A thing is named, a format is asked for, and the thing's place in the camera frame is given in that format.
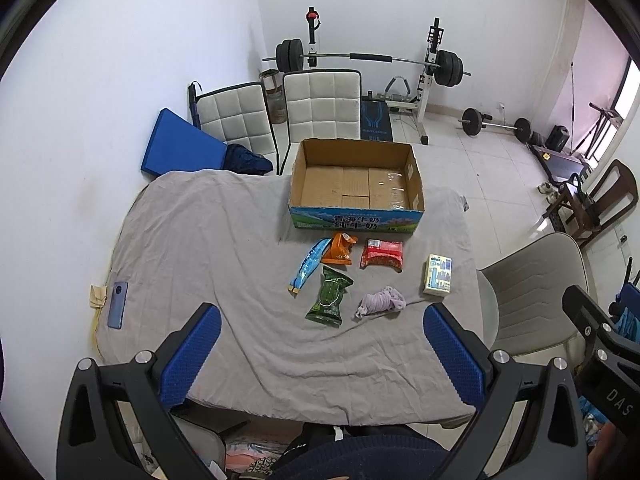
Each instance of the small white box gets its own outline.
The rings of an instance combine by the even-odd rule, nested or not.
[[[430,254],[424,266],[424,291],[435,296],[446,296],[451,287],[451,258]]]

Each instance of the shoe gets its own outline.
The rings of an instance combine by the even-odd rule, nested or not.
[[[556,203],[556,200],[558,200],[558,198],[560,198],[560,193],[554,190],[553,193],[550,193],[546,196],[546,201],[549,202],[550,204],[554,204]]]
[[[549,184],[548,182],[545,182],[544,184],[540,184],[538,186],[538,191],[544,195],[548,195],[549,193],[553,193],[556,190],[555,187],[553,187],[551,184]]]

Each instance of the barbell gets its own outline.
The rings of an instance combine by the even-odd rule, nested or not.
[[[443,86],[455,86],[460,84],[463,75],[471,75],[464,71],[462,60],[453,52],[439,50],[436,54],[435,63],[428,61],[415,61],[403,57],[382,56],[380,54],[361,54],[351,52],[349,54],[305,54],[302,47],[302,40],[284,40],[276,47],[275,57],[265,57],[263,61],[275,61],[280,72],[299,72],[304,68],[305,58],[318,57],[348,57],[349,59],[361,59],[367,61],[381,61],[392,63],[394,61],[402,63],[412,63],[434,68],[434,78],[437,84]]]
[[[467,108],[462,114],[462,119],[458,119],[458,122],[462,123],[462,129],[470,137],[475,137],[486,126],[495,126],[506,130],[514,130],[516,138],[523,144],[531,140],[531,123],[524,117],[519,118],[513,126],[485,122],[491,120],[493,120],[491,115],[481,114],[475,108]]]

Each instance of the white chair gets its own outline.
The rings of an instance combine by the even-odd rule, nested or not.
[[[359,139],[362,76],[357,70],[320,69],[284,75],[289,168],[304,139]]]
[[[570,285],[587,288],[582,254],[564,233],[551,233],[478,270],[484,344],[513,356],[565,344],[577,334],[562,311]]]
[[[267,112],[264,87],[257,82],[221,88],[195,97],[194,126],[221,140],[242,144],[268,158],[280,173],[280,155]]]

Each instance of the gray tablecloth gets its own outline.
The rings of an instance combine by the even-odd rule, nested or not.
[[[453,259],[444,303],[460,324],[482,335],[478,282],[463,200],[450,189],[425,188],[425,213],[413,235],[352,233],[404,241],[404,271],[359,268],[340,310],[340,328],[305,319],[321,269],[294,298],[287,291],[308,250],[332,233],[299,230],[287,210],[288,176],[226,171],[173,172],[151,183],[127,215],[108,285],[129,283],[121,330],[100,316],[97,343],[110,364],[155,349],[202,302],[222,312],[222,333],[189,396],[209,406],[325,424],[432,422],[467,415],[424,336],[421,293],[428,254]],[[366,293],[385,285],[407,307],[356,320]]]

